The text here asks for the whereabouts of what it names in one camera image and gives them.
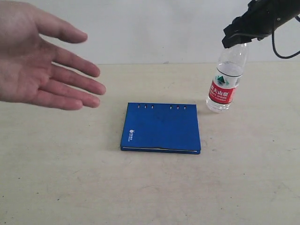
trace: plastic water bottle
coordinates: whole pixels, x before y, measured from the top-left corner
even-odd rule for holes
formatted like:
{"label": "plastic water bottle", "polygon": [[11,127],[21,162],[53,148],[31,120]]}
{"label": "plastic water bottle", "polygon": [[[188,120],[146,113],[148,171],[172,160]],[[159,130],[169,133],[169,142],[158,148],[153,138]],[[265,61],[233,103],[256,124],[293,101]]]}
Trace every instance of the plastic water bottle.
{"label": "plastic water bottle", "polygon": [[206,99],[206,105],[210,110],[220,113],[229,109],[247,59],[247,44],[223,50]]}

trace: notebook logo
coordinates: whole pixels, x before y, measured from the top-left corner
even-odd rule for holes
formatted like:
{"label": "notebook logo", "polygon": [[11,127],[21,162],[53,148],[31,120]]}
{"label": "notebook logo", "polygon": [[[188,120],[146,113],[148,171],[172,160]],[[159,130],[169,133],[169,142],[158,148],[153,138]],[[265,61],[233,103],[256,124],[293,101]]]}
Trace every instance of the notebook logo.
{"label": "notebook logo", "polygon": [[134,134],[134,130],[130,130],[129,131],[129,137],[128,137],[128,141],[132,141],[133,140],[133,134]]}

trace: ring binder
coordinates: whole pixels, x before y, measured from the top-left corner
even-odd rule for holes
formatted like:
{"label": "ring binder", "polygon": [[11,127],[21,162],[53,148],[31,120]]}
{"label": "ring binder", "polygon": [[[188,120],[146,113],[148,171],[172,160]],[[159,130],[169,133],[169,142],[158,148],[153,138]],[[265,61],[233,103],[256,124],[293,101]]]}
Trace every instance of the ring binder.
{"label": "ring binder", "polygon": [[200,154],[196,105],[128,103],[122,151]]}

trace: red label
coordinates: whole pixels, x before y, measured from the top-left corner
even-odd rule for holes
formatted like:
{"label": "red label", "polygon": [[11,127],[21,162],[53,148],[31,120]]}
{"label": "red label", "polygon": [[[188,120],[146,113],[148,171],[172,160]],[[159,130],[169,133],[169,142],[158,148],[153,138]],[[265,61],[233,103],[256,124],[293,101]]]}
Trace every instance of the red label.
{"label": "red label", "polygon": [[212,81],[209,97],[214,102],[226,105],[232,102],[235,90],[236,88],[231,88],[231,89],[220,88],[214,83],[214,81]]}

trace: human hand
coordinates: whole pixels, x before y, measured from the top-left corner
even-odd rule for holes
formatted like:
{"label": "human hand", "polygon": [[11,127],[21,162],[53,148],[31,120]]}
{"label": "human hand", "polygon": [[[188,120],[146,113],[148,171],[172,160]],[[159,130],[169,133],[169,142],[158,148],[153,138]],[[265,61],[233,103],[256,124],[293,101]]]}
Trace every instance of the human hand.
{"label": "human hand", "polygon": [[87,76],[98,77],[99,68],[40,34],[73,44],[87,39],[28,3],[0,1],[0,101],[63,110],[98,107],[100,100],[92,94],[103,95],[105,86]]}

